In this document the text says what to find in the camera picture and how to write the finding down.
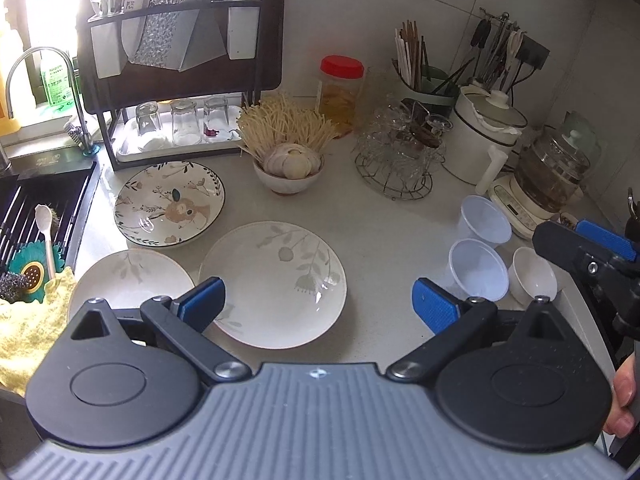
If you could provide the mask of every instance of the finger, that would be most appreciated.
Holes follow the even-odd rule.
[[[611,410],[604,425],[604,431],[618,438],[625,438],[636,426],[634,416],[629,410],[620,407],[618,399],[613,396]]]
[[[636,356],[631,354],[622,363],[615,377],[613,377],[613,390],[615,391],[615,397],[618,398],[618,403],[621,407],[628,406],[629,403],[636,396]]]

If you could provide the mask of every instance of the plate with deer design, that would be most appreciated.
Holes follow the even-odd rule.
[[[199,235],[218,217],[225,187],[196,162],[163,162],[131,177],[113,216],[122,235],[145,247],[170,247]]]
[[[200,281],[225,282],[214,323],[247,345],[300,346],[321,336],[347,297],[344,269],[331,247],[303,227],[256,222],[228,232],[209,251]]]

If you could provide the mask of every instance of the red lid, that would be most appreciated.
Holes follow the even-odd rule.
[[[346,56],[327,56],[322,58],[320,70],[325,74],[341,79],[360,79],[364,75],[364,66],[357,59]]]

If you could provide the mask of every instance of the jar with red lid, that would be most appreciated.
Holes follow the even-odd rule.
[[[352,57],[326,56],[320,63],[316,111],[336,125],[341,137],[353,130],[363,76],[364,66]]]

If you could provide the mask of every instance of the blue gripper pad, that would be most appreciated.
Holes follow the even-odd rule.
[[[176,300],[177,312],[175,314],[191,328],[201,333],[225,306],[225,283],[220,278],[209,278],[187,294],[192,294],[192,296],[184,300],[183,296]]]
[[[411,293],[415,313],[434,334],[442,332],[460,318],[460,310],[422,280],[416,280]]]
[[[599,225],[589,222],[588,220],[581,220],[575,228],[575,232],[588,238],[592,242],[596,242],[603,247],[615,252],[619,256],[622,256],[625,260],[634,262],[638,257],[638,253],[634,250],[631,240],[607,231],[605,228]]]

